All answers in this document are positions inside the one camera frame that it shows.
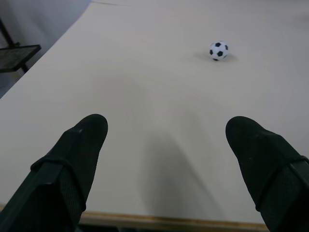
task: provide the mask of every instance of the black metal frame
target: black metal frame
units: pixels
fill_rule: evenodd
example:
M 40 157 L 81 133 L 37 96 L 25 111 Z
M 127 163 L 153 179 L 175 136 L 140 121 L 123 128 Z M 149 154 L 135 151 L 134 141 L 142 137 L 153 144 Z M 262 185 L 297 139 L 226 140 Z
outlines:
M 33 57 L 40 49 L 41 46 L 39 45 L 29 45 L 29 46 L 21 46 L 21 47 L 11 47 L 11 48 L 0 48 L 0 51 L 2 50 L 14 50 L 14 49 L 21 49 L 26 47 L 35 47 L 32 52 L 30 52 L 25 58 L 23 58 L 18 65 L 16 65 L 14 68 L 11 69 L 1 69 L 0 73 L 9 73 L 9 72 L 16 72 L 18 69 L 22 68 L 24 72 L 24 68 L 27 66 L 24 64 L 26 61 L 28 61 L 31 57 Z
M 2 20 L 1 20 L 1 18 L 0 18 L 0 32 L 2 33 L 2 35 L 4 36 L 4 39 L 6 40 L 6 42 L 7 42 L 7 44 L 8 44 L 8 48 L 18 48 L 18 46 L 16 46 L 17 44 L 19 44 L 19 43 L 14 43 L 13 42 L 13 39 L 10 37 L 10 34 L 9 34 L 9 32 L 7 31 L 7 29 L 5 28 L 5 26 L 4 26 L 4 24 L 3 24 L 3 22 L 2 22 Z M 27 65 L 24 63 L 24 64 L 22 64 L 19 68 L 21 68 L 23 71 L 24 71 L 24 73 L 26 73 L 28 70 L 29 70 L 29 68 L 27 67 Z

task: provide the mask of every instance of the white wall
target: white wall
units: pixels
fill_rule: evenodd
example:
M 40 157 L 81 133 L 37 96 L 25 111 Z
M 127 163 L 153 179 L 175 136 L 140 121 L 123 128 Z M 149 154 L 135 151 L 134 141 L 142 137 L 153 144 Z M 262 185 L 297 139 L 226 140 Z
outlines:
M 27 65 L 31 67 L 82 15 L 90 0 L 0 0 L 0 17 L 14 42 L 40 44 L 41 51 Z M 0 37 L 0 47 L 6 47 Z M 0 74 L 0 97 L 14 81 Z

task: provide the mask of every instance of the white table surface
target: white table surface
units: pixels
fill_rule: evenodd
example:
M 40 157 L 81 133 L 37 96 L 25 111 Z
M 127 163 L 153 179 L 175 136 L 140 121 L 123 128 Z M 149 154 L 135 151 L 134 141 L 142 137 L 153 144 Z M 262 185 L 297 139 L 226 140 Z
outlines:
M 90 211 L 263 222 L 225 138 L 238 115 L 309 150 L 309 2 L 107 0 L 0 100 L 0 202 L 61 134 L 109 132 Z M 231 55 L 208 57 L 224 40 Z

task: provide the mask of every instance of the black and white soccer ball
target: black and white soccer ball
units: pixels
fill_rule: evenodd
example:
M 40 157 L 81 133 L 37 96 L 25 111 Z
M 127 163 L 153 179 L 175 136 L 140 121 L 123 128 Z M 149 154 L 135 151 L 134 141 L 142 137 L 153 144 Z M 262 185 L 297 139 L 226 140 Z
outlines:
M 223 41 L 213 43 L 209 53 L 214 61 L 222 60 L 228 55 L 228 46 Z

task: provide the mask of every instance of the wooden board edge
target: wooden board edge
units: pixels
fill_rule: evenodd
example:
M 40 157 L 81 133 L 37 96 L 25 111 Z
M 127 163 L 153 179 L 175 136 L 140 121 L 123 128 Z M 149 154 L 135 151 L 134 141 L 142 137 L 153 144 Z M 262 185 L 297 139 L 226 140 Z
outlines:
M 0 211 L 5 204 L 0 204 Z M 168 217 L 145 217 L 85 211 L 81 224 L 181 232 L 268 232 L 266 225 Z

